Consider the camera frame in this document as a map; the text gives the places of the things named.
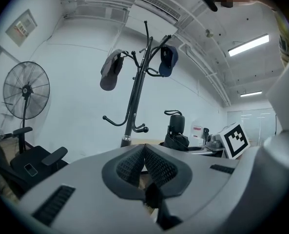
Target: coat rack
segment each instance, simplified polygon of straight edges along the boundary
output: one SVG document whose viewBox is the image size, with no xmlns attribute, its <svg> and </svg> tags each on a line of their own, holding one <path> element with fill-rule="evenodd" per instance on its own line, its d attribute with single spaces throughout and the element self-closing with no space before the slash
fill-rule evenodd
<svg viewBox="0 0 289 234">
<path fill-rule="evenodd" d="M 147 46 L 144 49 L 145 52 L 144 52 L 141 64 L 139 65 L 137 61 L 135 51 L 132 51 L 131 55 L 129 55 L 128 51 L 123 52 L 123 54 L 125 54 L 127 57 L 130 57 L 131 59 L 133 59 L 135 61 L 135 65 L 137 66 L 137 73 L 136 73 L 136 76 L 133 78 L 135 81 L 134 81 L 134 85 L 131 91 L 125 120 L 121 124 L 116 124 L 113 121 L 111 121 L 109 118 L 107 118 L 106 116 L 103 116 L 104 120 L 108 121 L 109 123 L 117 127 L 122 126 L 125 123 L 127 123 L 125 135 L 121 140 L 121 145 L 120 145 L 121 147 L 129 146 L 131 144 L 131 132 L 132 131 L 136 133 L 142 133 L 142 132 L 147 133 L 149 131 L 149 128 L 146 127 L 145 124 L 142 124 L 138 127 L 135 125 L 135 118 L 136 118 L 136 114 L 138 110 L 143 82 L 144 82 L 144 78 L 146 74 L 152 77 L 164 77 L 164 75 L 158 74 L 158 71 L 154 70 L 153 68 L 149 68 L 149 64 L 152 58 L 155 56 L 155 54 L 160 50 L 160 48 L 172 37 L 171 35 L 165 36 L 164 40 L 159 46 L 152 48 L 153 37 L 149 37 L 148 22 L 144 21 L 144 24 L 145 24 L 145 29 L 146 29 Z"/>
</svg>

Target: office chair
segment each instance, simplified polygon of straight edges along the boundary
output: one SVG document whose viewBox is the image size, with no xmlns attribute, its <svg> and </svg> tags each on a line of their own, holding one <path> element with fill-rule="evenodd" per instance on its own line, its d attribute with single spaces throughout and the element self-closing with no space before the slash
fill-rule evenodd
<svg viewBox="0 0 289 234">
<path fill-rule="evenodd" d="M 31 131 L 26 127 L 14 131 L 15 136 Z M 49 153 L 40 146 L 36 146 L 19 154 L 10 161 L 10 166 L 0 147 L 0 174 L 7 181 L 13 193 L 20 198 L 23 194 L 43 181 L 57 170 L 67 165 L 61 160 L 67 154 L 65 147 L 60 147 Z"/>
</svg>

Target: ceiling light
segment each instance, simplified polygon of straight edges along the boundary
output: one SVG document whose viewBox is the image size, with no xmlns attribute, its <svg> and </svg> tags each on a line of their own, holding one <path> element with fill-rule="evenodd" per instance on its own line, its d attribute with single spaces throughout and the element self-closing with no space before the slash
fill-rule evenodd
<svg viewBox="0 0 289 234">
<path fill-rule="evenodd" d="M 228 50 L 230 57 L 235 56 L 241 52 L 244 52 L 246 50 L 249 50 L 251 48 L 254 48 L 256 46 L 259 46 L 263 43 L 266 43 L 269 41 L 269 35 L 266 34 L 264 36 L 258 37 L 254 40 L 248 41 L 246 43 L 243 43 L 235 48 L 232 48 L 230 50 Z"/>
<path fill-rule="evenodd" d="M 249 93 L 249 94 L 243 94 L 243 95 L 241 95 L 241 97 L 245 97 L 245 96 L 254 96 L 254 95 L 259 95 L 259 94 L 261 94 L 261 93 L 262 93 L 262 91 L 254 92 L 254 93 Z"/>
</svg>

